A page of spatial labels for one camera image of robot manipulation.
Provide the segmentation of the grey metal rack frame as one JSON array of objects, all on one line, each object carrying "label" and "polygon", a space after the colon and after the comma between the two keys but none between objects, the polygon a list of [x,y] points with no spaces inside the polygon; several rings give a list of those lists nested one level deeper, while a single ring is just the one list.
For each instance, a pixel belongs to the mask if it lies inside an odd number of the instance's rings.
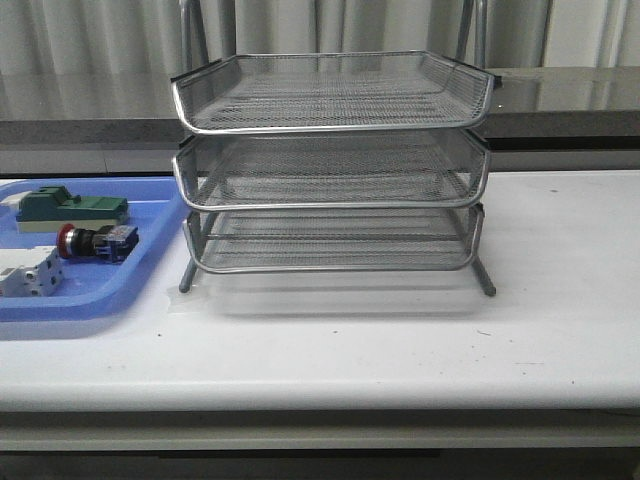
[{"label": "grey metal rack frame", "polygon": [[[180,15],[181,15],[181,42],[182,42],[182,63],[183,63],[183,73],[182,74],[186,74],[186,73],[191,72],[191,71],[193,71],[195,69],[198,69],[198,68],[200,68],[202,66],[205,66],[205,65],[207,65],[209,63],[218,61],[218,60],[215,60],[215,61],[211,60],[209,58],[209,56],[208,56],[208,51],[207,51],[207,46],[206,46],[206,39],[205,39],[205,32],[204,32],[204,22],[203,22],[203,18],[202,18],[202,10],[201,10],[200,3],[197,2],[197,1],[184,1],[184,2],[182,2],[181,5],[180,5]],[[460,58],[457,58],[457,57],[454,57],[454,58],[451,58],[451,59],[457,60],[459,62],[463,62]],[[474,64],[471,64],[471,66],[474,66],[474,67],[476,67],[478,69],[486,71],[486,69],[484,68],[484,65],[481,62],[476,62]],[[493,92],[496,89],[498,89],[502,84],[502,80],[501,80],[500,77],[495,76],[495,78],[496,78],[496,83],[495,83],[495,87],[494,87]],[[192,131],[190,131],[188,128],[186,128],[184,126],[185,130],[186,130],[186,138],[185,138],[185,141],[181,144],[180,150],[182,149],[184,144],[190,138],[192,138],[192,137],[201,137],[201,136],[204,136],[204,137],[228,137],[228,136],[233,136],[234,137],[234,136],[244,136],[244,135],[270,135],[270,136],[274,136],[274,135],[314,134],[314,133],[356,133],[356,132],[382,133],[382,132],[399,132],[399,131],[409,131],[409,130],[435,130],[435,129],[457,129],[457,130],[467,131],[467,132],[473,134],[478,140],[483,142],[484,145],[488,148],[486,143],[482,139],[478,138],[475,135],[475,133],[474,133],[475,126],[467,127],[467,128],[434,128],[434,129],[373,130],[373,131],[322,131],[322,132],[303,132],[303,133],[242,134],[242,135],[199,135],[199,134],[193,133]],[[480,205],[480,206],[482,206],[482,208],[484,210],[484,207],[483,207],[482,202],[481,202],[481,198],[480,198],[480,200],[478,202],[476,202],[476,203],[474,203],[472,205],[466,206],[466,207],[471,207],[471,206],[474,206],[474,205]],[[187,206],[189,207],[189,214],[191,212],[193,212],[193,211],[201,211],[201,210],[193,209],[189,205],[187,205]],[[461,208],[466,208],[466,207],[447,208],[447,209],[461,209]],[[381,208],[307,208],[307,209],[381,209]],[[219,213],[219,212],[225,212],[225,211],[203,211],[203,212]],[[476,279],[477,279],[478,283],[480,284],[483,292],[487,296],[493,296],[495,294],[495,292],[496,292],[495,286],[494,286],[489,274],[487,273],[484,265],[482,264],[482,262],[481,262],[481,260],[479,258],[478,250],[477,250],[476,259],[472,263],[470,263],[469,265],[467,265],[464,268],[472,269],[472,271],[474,272],[474,274],[476,276]],[[188,291],[191,288],[192,284],[193,284],[193,280],[194,280],[195,274],[197,272],[200,272],[200,271],[201,272],[206,272],[206,271],[203,271],[199,267],[196,266],[195,262],[192,260],[191,255],[190,255],[190,260],[189,260],[188,266],[186,268],[186,271],[185,271],[185,273],[183,275],[183,278],[181,280],[181,283],[180,283],[180,290],[181,291]],[[274,272],[274,273],[304,273],[304,272]]]}]

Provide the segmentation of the blue plastic tray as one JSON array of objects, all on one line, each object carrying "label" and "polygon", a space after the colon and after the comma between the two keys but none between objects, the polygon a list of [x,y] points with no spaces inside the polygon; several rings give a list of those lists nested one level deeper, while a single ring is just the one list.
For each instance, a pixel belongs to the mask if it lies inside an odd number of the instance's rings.
[{"label": "blue plastic tray", "polygon": [[64,279],[53,295],[1,300],[3,322],[80,321],[125,309],[161,262],[186,216],[186,206],[171,176],[28,179],[2,185],[1,197],[54,185],[81,196],[126,198],[129,223],[138,228],[139,243],[120,264],[99,259],[64,260]]}]

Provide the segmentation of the green electrical switch module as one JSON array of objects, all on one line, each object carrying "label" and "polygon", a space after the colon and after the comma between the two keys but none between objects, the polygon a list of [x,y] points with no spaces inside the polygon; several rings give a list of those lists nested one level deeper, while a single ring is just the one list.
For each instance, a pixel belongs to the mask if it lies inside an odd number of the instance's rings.
[{"label": "green electrical switch module", "polygon": [[72,194],[62,185],[40,187],[18,203],[16,222],[21,232],[56,232],[65,224],[86,229],[124,224],[129,204],[124,197]]}]

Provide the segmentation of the silver mesh top tray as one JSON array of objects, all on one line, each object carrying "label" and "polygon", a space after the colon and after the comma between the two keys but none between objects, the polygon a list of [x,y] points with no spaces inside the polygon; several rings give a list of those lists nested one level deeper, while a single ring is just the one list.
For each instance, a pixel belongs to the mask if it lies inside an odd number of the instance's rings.
[{"label": "silver mesh top tray", "polygon": [[472,127],[495,83],[426,51],[242,54],[173,78],[171,91],[193,133],[242,135]]}]

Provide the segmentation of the silver mesh tray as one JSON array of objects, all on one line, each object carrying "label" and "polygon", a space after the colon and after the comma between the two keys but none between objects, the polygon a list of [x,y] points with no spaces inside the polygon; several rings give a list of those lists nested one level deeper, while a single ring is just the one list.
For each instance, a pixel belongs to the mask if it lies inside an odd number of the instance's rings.
[{"label": "silver mesh tray", "polygon": [[480,205],[193,211],[183,229],[208,273],[454,271],[476,259],[483,221]]},{"label": "silver mesh tray", "polygon": [[173,159],[193,209],[458,208],[482,197],[490,152],[457,129],[192,137]]},{"label": "silver mesh tray", "polygon": [[242,135],[472,127],[495,83],[426,51],[242,54],[173,78],[171,91],[193,133]]}]

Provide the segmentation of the white circuit breaker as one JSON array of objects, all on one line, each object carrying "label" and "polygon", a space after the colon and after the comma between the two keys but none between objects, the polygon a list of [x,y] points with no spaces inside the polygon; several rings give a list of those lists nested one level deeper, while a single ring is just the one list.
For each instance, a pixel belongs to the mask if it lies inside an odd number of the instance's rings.
[{"label": "white circuit breaker", "polygon": [[1,296],[50,296],[64,279],[55,246],[1,250]]}]

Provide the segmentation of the red emergency stop button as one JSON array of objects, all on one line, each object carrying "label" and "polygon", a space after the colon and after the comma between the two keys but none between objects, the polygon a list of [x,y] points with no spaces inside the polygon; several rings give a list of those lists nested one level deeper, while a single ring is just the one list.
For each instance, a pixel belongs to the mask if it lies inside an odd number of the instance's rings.
[{"label": "red emergency stop button", "polygon": [[138,228],[132,225],[104,225],[91,230],[67,223],[56,236],[56,247],[65,259],[98,258],[113,264],[125,261],[138,242]]}]

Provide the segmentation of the silver mesh bottom tray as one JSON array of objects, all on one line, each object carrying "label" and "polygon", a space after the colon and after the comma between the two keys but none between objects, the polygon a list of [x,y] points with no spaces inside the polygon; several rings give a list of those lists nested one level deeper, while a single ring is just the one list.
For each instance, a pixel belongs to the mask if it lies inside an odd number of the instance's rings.
[{"label": "silver mesh bottom tray", "polygon": [[483,221],[480,205],[193,211],[183,229],[208,273],[454,271],[476,259]]}]

